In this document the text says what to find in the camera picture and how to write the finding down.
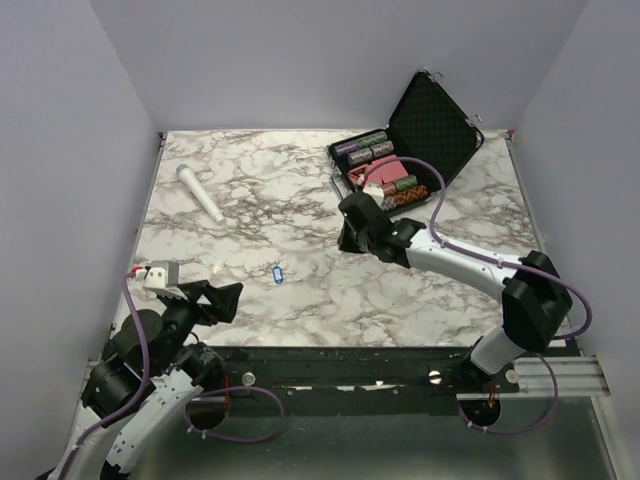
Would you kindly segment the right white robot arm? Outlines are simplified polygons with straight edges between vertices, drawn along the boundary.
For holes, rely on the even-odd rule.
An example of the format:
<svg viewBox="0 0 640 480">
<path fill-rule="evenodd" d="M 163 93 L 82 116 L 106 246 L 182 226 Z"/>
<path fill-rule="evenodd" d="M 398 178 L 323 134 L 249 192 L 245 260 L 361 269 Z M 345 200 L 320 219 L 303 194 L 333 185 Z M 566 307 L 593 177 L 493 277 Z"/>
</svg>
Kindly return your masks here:
<svg viewBox="0 0 640 480">
<path fill-rule="evenodd" d="M 466 244 L 454 245 L 421 222 L 392 221 L 362 191 L 343 199 L 339 211 L 343 217 L 338 240 L 341 251 L 371 254 L 383 263 L 438 273 L 501 303 L 502 324 L 481 336 L 446 376 L 448 382 L 467 391 L 485 390 L 521 355 L 544 352 L 573 305 L 553 262 L 541 252 L 503 257 Z"/>
</svg>

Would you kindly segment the blue plastic key tag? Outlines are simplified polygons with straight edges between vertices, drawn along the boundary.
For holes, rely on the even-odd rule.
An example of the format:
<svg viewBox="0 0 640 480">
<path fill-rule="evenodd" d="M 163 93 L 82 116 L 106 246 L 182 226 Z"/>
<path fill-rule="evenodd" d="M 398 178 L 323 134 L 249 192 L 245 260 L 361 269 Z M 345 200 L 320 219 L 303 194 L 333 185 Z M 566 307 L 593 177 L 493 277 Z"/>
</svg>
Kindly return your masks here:
<svg viewBox="0 0 640 480">
<path fill-rule="evenodd" d="M 276 265 L 272 268 L 272 277 L 274 282 L 278 285 L 284 282 L 284 274 L 280 266 Z"/>
</svg>

